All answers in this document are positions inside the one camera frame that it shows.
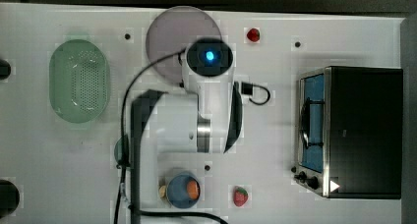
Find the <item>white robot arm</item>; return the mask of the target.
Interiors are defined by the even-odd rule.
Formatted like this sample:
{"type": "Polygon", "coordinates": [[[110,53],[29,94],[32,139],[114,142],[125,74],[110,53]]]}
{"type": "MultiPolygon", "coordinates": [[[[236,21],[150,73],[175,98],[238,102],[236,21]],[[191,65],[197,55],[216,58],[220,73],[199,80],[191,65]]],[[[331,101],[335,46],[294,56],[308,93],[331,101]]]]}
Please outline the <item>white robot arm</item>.
{"type": "Polygon", "coordinates": [[[225,153],[242,130],[243,106],[231,48],[219,38],[203,37],[176,55],[182,61],[184,91],[149,89],[131,103],[131,224],[143,224],[145,216],[198,217],[227,224],[183,206],[157,209],[159,154],[225,153]]]}

